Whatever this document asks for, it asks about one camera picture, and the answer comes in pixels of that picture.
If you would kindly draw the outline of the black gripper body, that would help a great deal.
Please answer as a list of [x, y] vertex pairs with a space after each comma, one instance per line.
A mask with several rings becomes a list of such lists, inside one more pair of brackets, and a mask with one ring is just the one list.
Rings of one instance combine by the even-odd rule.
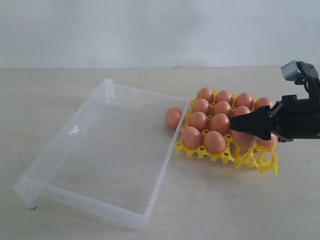
[[320, 138], [320, 99], [284, 95], [268, 111], [270, 132], [280, 143]]

